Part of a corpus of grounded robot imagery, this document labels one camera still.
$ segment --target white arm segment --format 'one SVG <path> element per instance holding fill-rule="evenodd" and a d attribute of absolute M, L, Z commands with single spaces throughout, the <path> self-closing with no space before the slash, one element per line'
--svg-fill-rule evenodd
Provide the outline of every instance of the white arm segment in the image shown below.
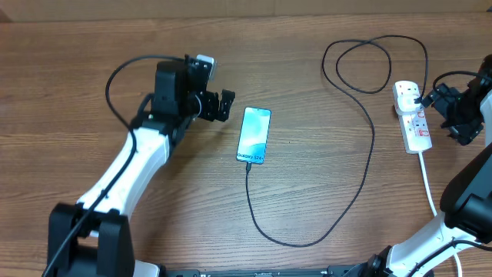
<path fill-rule="evenodd" d="M 480 104 L 480 112 L 485 122 L 485 146 L 492 142 L 492 91 L 489 91 Z"/>
<path fill-rule="evenodd" d="M 126 215 L 130 219 L 152 176 L 169 158 L 169 140 L 166 135 L 151 128 L 138 128 L 134 133 L 137 138 L 137 152 L 108 196 L 95 208 L 96 212 L 116 209 L 120 215 Z M 123 149 L 108 171 L 77 201 L 84 203 L 84 209 L 88 209 L 94 203 L 101 191 L 115 177 L 130 155 L 131 147 L 131 135 L 128 133 Z"/>
<path fill-rule="evenodd" d="M 458 228 L 449 229 L 446 227 L 444 216 L 445 214 L 443 212 L 439 212 L 432 221 L 415 233 L 415 235 L 390 249 L 386 267 L 393 272 L 393 275 L 397 277 L 409 276 L 412 269 L 418 263 L 453 241 L 453 239 L 475 241 L 475 237 Z M 470 247 L 473 246 L 459 244 L 456 248 L 450 247 L 421 267 L 419 271 L 415 272 L 414 277 L 424 276 L 429 270 L 441 264 L 455 253 Z"/>

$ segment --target wall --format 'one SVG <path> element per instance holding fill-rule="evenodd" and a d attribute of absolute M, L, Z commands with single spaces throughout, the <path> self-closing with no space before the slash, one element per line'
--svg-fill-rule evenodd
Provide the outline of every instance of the wall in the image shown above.
<path fill-rule="evenodd" d="M 0 0 L 0 20 L 485 12 L 491 6 L 492 0 Z"/>

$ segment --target phone screen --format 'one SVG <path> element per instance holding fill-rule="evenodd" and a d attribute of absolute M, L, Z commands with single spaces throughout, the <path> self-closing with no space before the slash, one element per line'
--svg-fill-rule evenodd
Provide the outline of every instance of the phone screen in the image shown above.
<path fill-rule="evenodd" d="M 256 164 L 264 162 L 270 117 L 271 111 L 267 109 L 247 107 L 244 110 L 238 154 L 236 155 L 238 161 Z"/>

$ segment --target wooden table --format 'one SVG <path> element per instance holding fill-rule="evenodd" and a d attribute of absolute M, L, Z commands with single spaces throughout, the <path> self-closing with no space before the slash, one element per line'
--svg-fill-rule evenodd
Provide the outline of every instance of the wooden table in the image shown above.
<path fill-rule="evenodd" d="M 234 90 L 226 123 L 198 121 L 152 179 L 132 219 L 138 259 L 170 269 L 323 268 L 366 261 L 409 238 L 432 218 L 416 155 L 404 151 L 391 84 L 422 84 L 419 46 L 385 39 L 390 85 L 355 96 L 376 126 L 367 181 L 349 213 L 321 243 L 292 249 L 254 228 L 235 160 L 244 107 L 273 111 L 266 162 L 251 171 L 259 225 L 276 239 L 319 238 L 361 183 L 371 130 L 358 106 L 320 73 L 325 47 L 338 39 L 386 34 L 419 38 L 430 56 L 429 80 L 450 70 L 477 71 L 492 48 L 492 15 L 340 15 L 297 18 L 181 19 L 0 25 L 0 275 L 38 276 L 45 267 L 48 215 L 74 203 L 121 149 L 125 129 L 109 112 L 104 87 L 112 70 L 136 55 L 203 53 L 220 66 L 211 91 Z M 334 60 L 347 45 L 327 58 Z M 154 86 L 156 61 L 116 79 L 111 98 L 134 116 Z M 379 87 L 387 60 L 374 47 L 349 54 L 341 72 L 365 89 Z M 466 77 L 447 80 L 465 89 Z M 434 147 L 425 153 L 436 203 L 447 183 L 484 147 L 447 138 L 428 109 Z M 492 255 L 460 254 L 466 276 L 489 276 Z M 455 276 L 452 262 L 437 268 Z"/>

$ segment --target white power strip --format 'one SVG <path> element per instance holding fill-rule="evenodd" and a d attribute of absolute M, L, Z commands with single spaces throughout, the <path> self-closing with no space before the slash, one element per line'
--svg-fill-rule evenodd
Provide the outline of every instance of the white power strip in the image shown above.
<path fill-rule="evenodd" d="M 394 107 L 400 119 L 401 134 L 408 154 L 417 154 L 432 147 L 424 110 L 414 100 L 420 96 L 414 82 L 399 81 L 393 86 Z"/>

